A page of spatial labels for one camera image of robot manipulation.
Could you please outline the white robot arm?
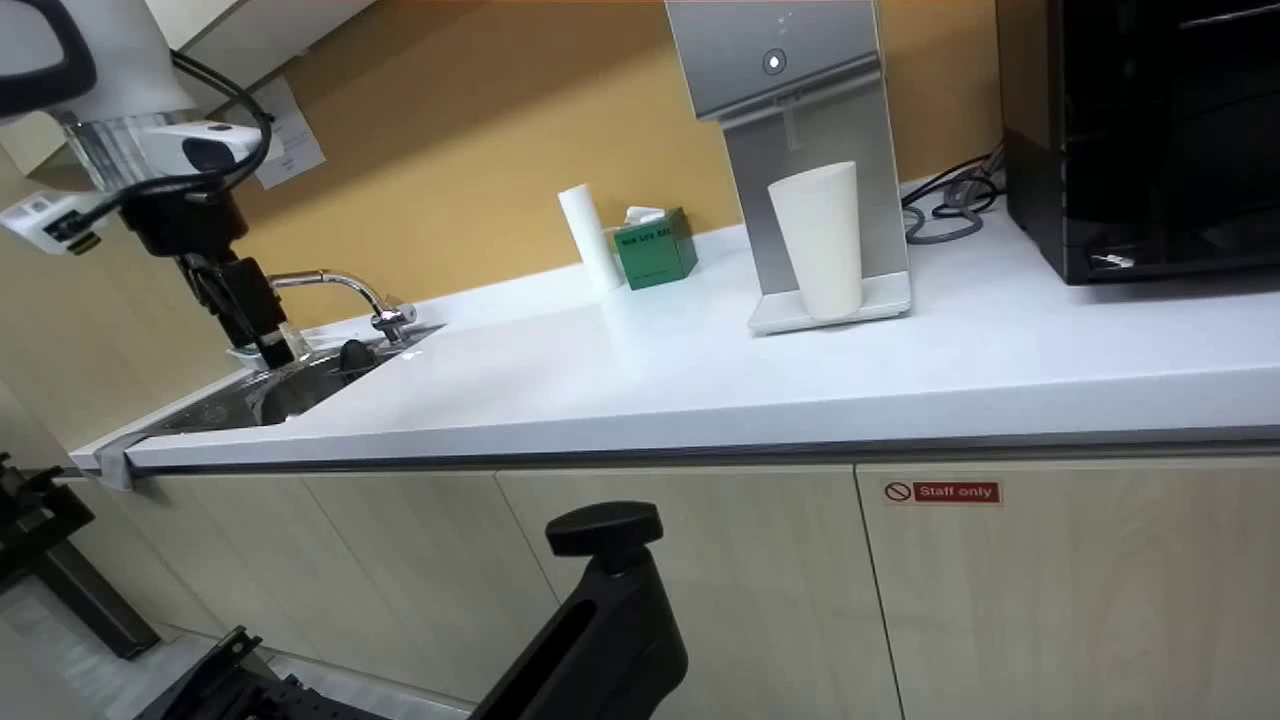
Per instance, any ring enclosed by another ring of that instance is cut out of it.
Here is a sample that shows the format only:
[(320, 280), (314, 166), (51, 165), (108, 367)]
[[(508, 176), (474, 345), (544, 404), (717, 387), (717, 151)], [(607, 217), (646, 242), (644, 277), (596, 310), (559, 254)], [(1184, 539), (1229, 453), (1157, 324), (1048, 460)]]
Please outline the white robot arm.
[(284, 304), (233, 188), (271, 146), (271, 114), (223, 70), (177, 51), (144, 0), (0, 0), (0, 114), (48, 112), (88, 191), (36, 191), (3, 228), (48, 254), (84, 254), (121, 217), (167, 254), (237, 347), (284, 367)]

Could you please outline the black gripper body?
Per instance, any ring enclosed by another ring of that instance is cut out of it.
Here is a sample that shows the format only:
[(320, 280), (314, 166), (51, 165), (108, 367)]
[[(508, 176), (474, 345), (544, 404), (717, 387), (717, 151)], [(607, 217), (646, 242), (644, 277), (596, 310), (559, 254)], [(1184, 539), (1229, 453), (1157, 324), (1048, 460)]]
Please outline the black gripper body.
[(233, 347), (251, 347), (267, 367), (296, 360), (278, 296), (251, 254), (233, 251), (248, 222), (226, 188), (144, 188), (121, 204), (121, 217), (152, 254), (181, 266)]

